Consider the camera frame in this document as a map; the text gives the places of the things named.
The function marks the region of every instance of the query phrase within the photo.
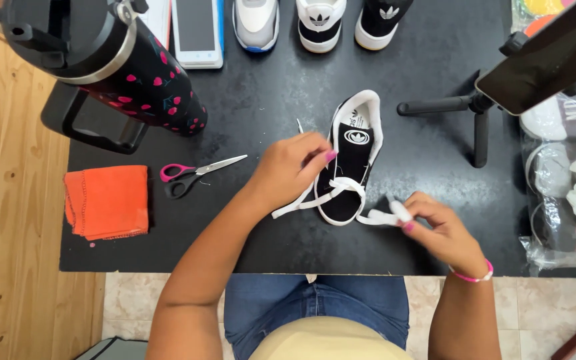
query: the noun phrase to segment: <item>wooden wall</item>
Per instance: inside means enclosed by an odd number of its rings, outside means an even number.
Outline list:
[[[0,39],[0,360],[68,360],[101,337],[105,274],[58,271],[68,139],[39,114],[53,78]]]

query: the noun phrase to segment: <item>beige shirt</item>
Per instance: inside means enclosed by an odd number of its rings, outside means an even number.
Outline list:
[[[271,332],[250,360],[412,360],[360,323],[334,316],[302,318]]]

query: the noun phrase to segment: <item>pink scissors handle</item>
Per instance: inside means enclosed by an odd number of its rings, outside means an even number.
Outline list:
[[[166,175],[166,170],[169,168],[178,168],[179,172],[173,175]],[[166,166],[164,166],[163,168],[161,168],[161,171],[159,171],[159,177],[161,178],[161,180],[164,183],[167,183],[169,181],[171,181],[172,179],[176,178],[177,176],[181,175],[181,173],[183,173],[186,170],[191,170],[194,169],[194,167],[187,167],[185,165],[180,165],[180,164],[168,164]]]

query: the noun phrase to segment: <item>phone holder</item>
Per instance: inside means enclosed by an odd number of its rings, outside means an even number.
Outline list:
[[[504,45],[499,48],[499,51],[505,55],[510,56],[519,51],[522,46],[528,41],[529,37],[521,31],[510,34]],[[473,88],[478,78],[486,73],[485,69],[479,69],[475,80],[470,84]],[[562,91],[567,96],[576,95],[576,83],[567,87]],[[397,105],[397,113],[400,116],[412,116],[423,113],[445,113],[449,111],[472,111],[474,116],[475,125],[475,145],[474,156],[472,159],[472,166],[482,168],[488,161],[488,111],[496,103],[491,100],[484,93],[475,90],[470,95],[444,97],[443,99],[436,100],[416,100],[400,102]]]

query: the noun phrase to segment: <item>fingernail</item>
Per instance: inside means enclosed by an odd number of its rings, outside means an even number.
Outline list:
[[[326,154],[326,161],[331,162],[332,159],[334,159],[336,156],[337,156],[337,152],[334,150],[331,150]]]
[[[412,222],[407,222],[406,225],[404,225],[401,229],[404,230],[404,233],[409,233],[412,231],[412,228],[415,225]]]

